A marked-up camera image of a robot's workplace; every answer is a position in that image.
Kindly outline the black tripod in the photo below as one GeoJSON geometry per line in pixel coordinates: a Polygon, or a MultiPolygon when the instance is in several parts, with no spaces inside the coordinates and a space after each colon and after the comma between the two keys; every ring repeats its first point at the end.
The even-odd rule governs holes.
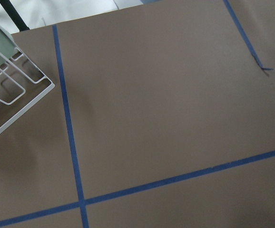
{"type": "Polygon", "coordinates": [[[23,21],[22,17],[19,15],[17,10],[14,8],[13,4],[9,0],[0,0],[0,5],[6,11],[7,15],[10,17],[15,26],[19,31],[30,30],[27,24],[23,21]]]}

